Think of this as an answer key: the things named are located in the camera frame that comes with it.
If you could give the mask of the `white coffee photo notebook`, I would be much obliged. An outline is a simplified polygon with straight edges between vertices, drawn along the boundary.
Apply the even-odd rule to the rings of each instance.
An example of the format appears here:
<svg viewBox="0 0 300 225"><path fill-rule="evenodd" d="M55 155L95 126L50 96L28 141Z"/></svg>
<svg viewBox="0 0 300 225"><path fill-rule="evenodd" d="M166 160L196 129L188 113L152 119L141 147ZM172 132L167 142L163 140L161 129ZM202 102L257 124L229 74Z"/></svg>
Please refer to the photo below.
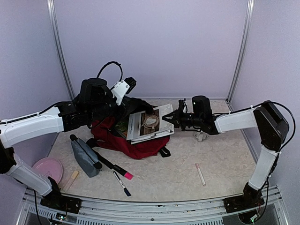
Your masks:
<svg viewBox="0 0 300 225"><path fill-rule="evenodd" d="M145 111L129 116L126 140L132 144L157 139L174 134L174 128L162 128L162 116L173 111L171 104L154 108L153 114Z"/></svg>

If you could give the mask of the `dark red student backpack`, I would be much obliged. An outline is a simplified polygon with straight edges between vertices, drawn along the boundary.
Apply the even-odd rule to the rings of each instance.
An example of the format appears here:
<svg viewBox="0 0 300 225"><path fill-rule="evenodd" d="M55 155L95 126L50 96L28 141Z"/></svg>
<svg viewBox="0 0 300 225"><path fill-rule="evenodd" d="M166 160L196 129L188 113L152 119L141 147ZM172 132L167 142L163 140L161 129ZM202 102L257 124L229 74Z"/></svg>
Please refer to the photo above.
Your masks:
<svg viewBox="0 0 300 225"><path fill-rule="evenodd" d="M132 144L114 129L120 120L129 120L129 116L133 113L145 111L147 114L153 114L155 107L157 106L153 106L140 98L131 98L130 114L126 117L108 116L106 119L94 121L90 131L93 137L86 143L91 148L100 147L122 152L132 159L147 158L157 155L159 152L162 153L163 157L169 157L171 154L166 149L166 145L171 135Z"/></svg>

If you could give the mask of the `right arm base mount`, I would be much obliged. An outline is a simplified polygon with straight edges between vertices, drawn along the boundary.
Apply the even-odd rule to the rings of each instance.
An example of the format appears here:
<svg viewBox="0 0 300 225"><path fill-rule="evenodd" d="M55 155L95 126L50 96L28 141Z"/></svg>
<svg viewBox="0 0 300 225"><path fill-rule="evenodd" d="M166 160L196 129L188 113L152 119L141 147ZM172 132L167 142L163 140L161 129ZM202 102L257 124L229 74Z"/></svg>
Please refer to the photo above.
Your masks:
<svg viewBox="0 0 300 225"><path fill-rule="evenodd" d="M250 187L249 182L246 183L243 189L243 194L234 197L228 197L223 200L226 213L246 210L259 205L264 205L265 201L262 195L262 188L256 190Z"/></svg>

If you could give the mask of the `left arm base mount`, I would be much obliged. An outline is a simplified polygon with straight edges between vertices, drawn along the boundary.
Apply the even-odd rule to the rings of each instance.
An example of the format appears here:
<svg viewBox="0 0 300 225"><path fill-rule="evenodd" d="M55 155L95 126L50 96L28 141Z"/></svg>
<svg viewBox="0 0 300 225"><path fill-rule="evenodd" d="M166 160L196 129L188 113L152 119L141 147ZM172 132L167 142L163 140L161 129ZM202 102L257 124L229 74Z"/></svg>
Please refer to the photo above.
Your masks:
<svg viewBox="0 0 300 225"><path fill-rule="evenodd" d="M51 192L42 197L40 204L66 213L78 214L82 203L81 199L63 195L56 181L50 176L48 179L51 183Z"/></svg>

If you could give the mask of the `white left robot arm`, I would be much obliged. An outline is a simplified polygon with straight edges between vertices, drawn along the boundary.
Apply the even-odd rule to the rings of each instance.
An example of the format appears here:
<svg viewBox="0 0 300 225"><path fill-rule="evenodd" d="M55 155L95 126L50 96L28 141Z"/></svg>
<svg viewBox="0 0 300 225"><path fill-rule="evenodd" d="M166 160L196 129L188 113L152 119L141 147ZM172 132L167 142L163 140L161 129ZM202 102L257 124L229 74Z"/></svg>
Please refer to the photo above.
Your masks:
<svg viewBox="0 0 300 225"><path fill-rule="evenodd" d="M123 98L136 86L132 77L112 88L101 78L82 81L80 93L72 101L53 104L43 111L0 122L0 172L34 189L53 207L62 208L66 199L57 182L46 178L24 163L13 145L42 135L68 132L101 121L121 111Z"/></svg>

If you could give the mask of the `orange treehouse paperback book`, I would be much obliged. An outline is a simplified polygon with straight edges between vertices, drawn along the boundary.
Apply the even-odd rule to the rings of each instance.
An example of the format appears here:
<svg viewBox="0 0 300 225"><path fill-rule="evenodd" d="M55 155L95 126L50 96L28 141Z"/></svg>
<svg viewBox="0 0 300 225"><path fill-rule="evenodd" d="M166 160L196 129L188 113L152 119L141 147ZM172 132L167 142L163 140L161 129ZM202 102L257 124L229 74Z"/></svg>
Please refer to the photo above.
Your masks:
<svg viewBox="0 0 300 225"><path fill-rule="evenodd" d="M115 131L123 138L127 138L128 135L128 120L120 120L115 126Z"/></svg>

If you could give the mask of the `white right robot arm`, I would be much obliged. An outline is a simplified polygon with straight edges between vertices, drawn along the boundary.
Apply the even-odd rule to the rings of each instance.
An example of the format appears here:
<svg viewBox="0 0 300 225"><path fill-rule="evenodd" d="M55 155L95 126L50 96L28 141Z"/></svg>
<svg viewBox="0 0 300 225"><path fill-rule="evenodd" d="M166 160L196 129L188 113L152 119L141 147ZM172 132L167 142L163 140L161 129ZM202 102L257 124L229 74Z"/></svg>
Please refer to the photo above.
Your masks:
<svg viewBox="0 0 300 225"><path fill-rule="evenodd" d="M258 200L258 194L254 190L258 191L266 184L289 132L289 124L276 105L275 102L265 101L235 112L213 113L207 97L195 96L192 98L192 112L187 112L185 101L179 100L178 109L162 119L183 131L194 128L208 135L248 128L258 129L261 152L255 171L247 183L252 190L240 197L241 206L250 208Z"/></svg>

